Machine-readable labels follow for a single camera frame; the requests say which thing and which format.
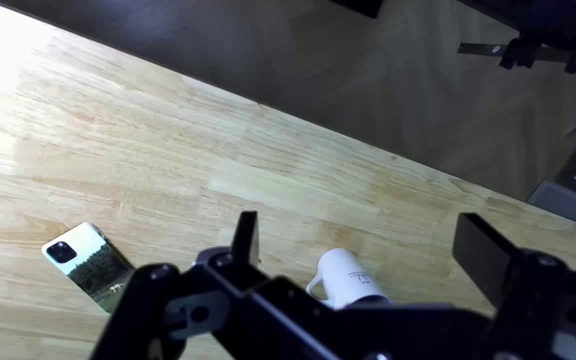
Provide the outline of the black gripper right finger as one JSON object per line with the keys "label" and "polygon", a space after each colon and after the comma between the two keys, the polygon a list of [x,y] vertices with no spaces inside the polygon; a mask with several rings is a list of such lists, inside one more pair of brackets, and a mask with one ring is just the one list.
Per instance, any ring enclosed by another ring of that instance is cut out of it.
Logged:
{"label": "black gripper right finger", "polygon": [[456,220],[451,257],[485,301],[498,309],[524,253],[480,214],[463,212]]}

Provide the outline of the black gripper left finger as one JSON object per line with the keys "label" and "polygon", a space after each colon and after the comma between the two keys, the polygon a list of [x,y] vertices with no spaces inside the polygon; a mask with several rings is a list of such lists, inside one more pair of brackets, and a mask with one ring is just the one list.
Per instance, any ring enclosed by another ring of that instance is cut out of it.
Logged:
{"label": "black gripper left finger", "polygon": [[240,214],[233,241],[231,241],[231,257],[235,262],[245,262],[250,267],[260,265],[258,214],[256,212]]}

